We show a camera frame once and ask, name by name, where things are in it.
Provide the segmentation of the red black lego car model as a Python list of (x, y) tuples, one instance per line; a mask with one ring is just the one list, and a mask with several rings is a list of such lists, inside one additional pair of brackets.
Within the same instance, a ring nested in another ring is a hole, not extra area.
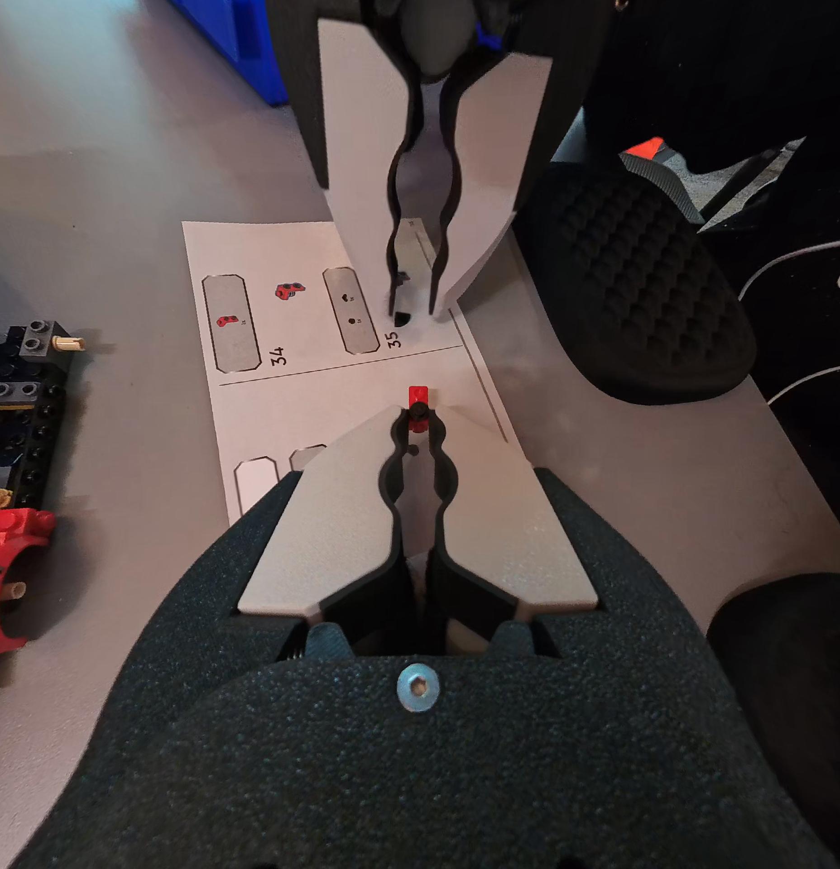
[(31, 320), (0, 336), (0, 655), (27, 642), (3, 626), (26, 591), (13, 564), (29, 550), (48, 547), (56, 527), (43, 499), (65, 415), (67, 375), (84, 350), (84, 340), (56, 320)]

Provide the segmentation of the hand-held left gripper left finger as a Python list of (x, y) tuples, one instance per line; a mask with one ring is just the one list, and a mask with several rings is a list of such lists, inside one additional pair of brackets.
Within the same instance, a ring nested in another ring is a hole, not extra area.
[(300, 475), (238, 611), (319, 621), (325, 604), (383, 568), (392, 555), (394, 507), (381, 492), (403, 417), (385, 407), (327, 445)]

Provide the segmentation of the silver chair base leg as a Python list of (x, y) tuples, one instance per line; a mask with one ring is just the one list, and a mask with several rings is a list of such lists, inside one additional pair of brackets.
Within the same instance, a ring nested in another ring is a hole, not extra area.
[(805, 140), (801, 137), (766, 148), (720, 173), (720, 185), (699, 209), (703, 219), (701, 229), (715, 227), (750, 204), (762, 201)]

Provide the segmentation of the grey and orange shoe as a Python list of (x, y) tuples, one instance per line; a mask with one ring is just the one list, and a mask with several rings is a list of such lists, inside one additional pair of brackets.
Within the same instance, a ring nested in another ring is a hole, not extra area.
[(628, 171), (651, 181), (675, 203), (689, 223), (700, 227), (705, 223), (705, 219), (687, 192), (683, 181), (672, 168), (656, 159), (663, 147), (663, 139), (655, 136), (621, 152), (620, 158)]

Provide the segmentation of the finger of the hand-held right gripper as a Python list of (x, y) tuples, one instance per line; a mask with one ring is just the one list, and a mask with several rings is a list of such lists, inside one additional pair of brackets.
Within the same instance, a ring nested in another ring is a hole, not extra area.
[(507, 54), (457, 81), (441, 113), (452, 162), (441, 212), (441, 245), (429, 313), (443, 316), (465, 292), (509, 228), (553, 62)]
[(322, 17), (317, 23), (330, 214), (370, 311), (394, 315), (402, 211), (398, 163), (410, 138), (418, 80), (386, 34)]

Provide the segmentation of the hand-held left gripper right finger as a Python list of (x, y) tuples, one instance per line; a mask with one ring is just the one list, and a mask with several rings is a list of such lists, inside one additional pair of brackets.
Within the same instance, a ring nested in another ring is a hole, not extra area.
[(429, 598), (456, 621), (532, 621), (598, 595), (523, 451), (452, 407), (429, 414), (441, 504)]

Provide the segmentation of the lego instruction booklet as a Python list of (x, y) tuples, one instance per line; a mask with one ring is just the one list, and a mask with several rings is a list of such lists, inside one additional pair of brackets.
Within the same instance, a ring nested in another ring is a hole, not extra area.
[(349, 258), (334, 223), (182, 225), (193, 282), (221, 475), (231, 523), (319, 448), (426, 386), (517, 443), (464, 314), (427, 316), (435, 250), (418, 218), (403, 219), (396, 251), (402, 323), (325, 275)]

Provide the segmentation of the blue bin with black divider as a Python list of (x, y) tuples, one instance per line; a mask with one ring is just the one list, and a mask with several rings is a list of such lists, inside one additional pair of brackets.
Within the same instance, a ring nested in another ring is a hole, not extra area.
[(271, 106), (288, 103), (275, 59), (265, 1), (173, 1), (172, 4)]

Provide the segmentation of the black textured elbow pad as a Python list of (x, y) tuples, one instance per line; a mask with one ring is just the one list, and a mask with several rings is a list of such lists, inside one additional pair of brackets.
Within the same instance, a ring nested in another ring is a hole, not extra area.
[(514, 236), (570, 361), (644, 406), (722, 396), (750, 374), (754, 333), (675, 203), (627, 169), (552, 162)]

